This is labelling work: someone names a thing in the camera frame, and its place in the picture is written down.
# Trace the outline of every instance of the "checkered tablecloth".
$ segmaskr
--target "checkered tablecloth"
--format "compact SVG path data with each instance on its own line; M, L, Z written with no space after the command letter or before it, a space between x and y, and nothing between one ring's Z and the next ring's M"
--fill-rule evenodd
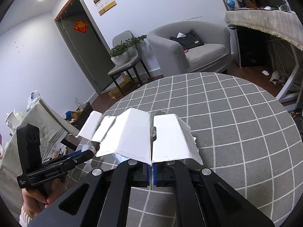
M204 166L211 168L276 226L303 192L303 144L296 125L272 95L246 80L218 73L160 79L121 99L107 112L133 107L175 113L189 124ZM95 167L117 166L111 155L70 173L67 188ZM177 226L171 188L132 188L127 227Z

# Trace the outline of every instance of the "black bag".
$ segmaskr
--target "black bag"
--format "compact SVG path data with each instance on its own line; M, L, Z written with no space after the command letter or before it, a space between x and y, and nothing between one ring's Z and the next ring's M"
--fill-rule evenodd
M194 30L187 33L185 37L170 37L169 39L179 43L183 50L190 50L192 48L204 45L204 42L198 36L198 34L194 32Z

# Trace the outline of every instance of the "red banner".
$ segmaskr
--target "red banner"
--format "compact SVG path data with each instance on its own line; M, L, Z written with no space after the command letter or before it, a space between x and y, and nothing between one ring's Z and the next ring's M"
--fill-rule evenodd
M88 23L83 20L80 20L80 19L77 20L77 22L74 26L74 30L80 31L83 33L86 33L87 28L88 28Z

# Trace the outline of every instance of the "gray chair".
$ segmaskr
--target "gray chair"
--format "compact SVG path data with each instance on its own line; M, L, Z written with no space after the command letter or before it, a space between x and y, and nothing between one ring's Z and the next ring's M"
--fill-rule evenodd
M178 33L194 30L203 46L184 53L181 45L169 40ZM190 72L224 72L231 64L230 33L227 27L202 21L181 21L159 27L147 35L164 77Z
M125 31L125 32L122 32L121 34L115 36L113 38L113 47L121 44L121 42L125 42L127 39L130 39L133 37L133 34L130 32L130 31ZM128 62L126 62L124 65L122 66L115 66L112 70L110 70L108 72L108 76L112 78L112 80L114 81L114 83L116 84L116 86L118 87L118 89L120 90L120 92L122 93L122 95L125 96L125 94L123 93L123 91L121 90L119 84L117 83L116 79L115 79L115 76L116 75L119 75L121 74L122 72L127 72L128 76L130 77L130 79L134 82L134 79L132 78L131 74L129 73L129 69L133 68L134 69L134 72L136 74L136 77L138 79L138 82L140 84L140 86L143 85L140 77L139 77L139 74L137 72L137 69L136 69L136 65L141 62L142 66L144 67L145 71L147 72L147 74L149 75L149 77L151 77L147 67L145 66L141 56L139 55L138 51L137 51L137 48L135 48L135 54L132 58L130 58L128 60Z

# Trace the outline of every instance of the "white flower pot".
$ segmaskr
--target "white flower pot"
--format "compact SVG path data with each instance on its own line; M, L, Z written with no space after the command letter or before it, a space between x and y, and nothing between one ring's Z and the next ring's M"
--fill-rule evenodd
M136 55L136 46L131 46L128 50L127 50L127 54L129 58L132 58Z
M112 57L112 61L116 66L122 66L128 61L128 53L127 51L124 52L121 55L118 55L116 57Z

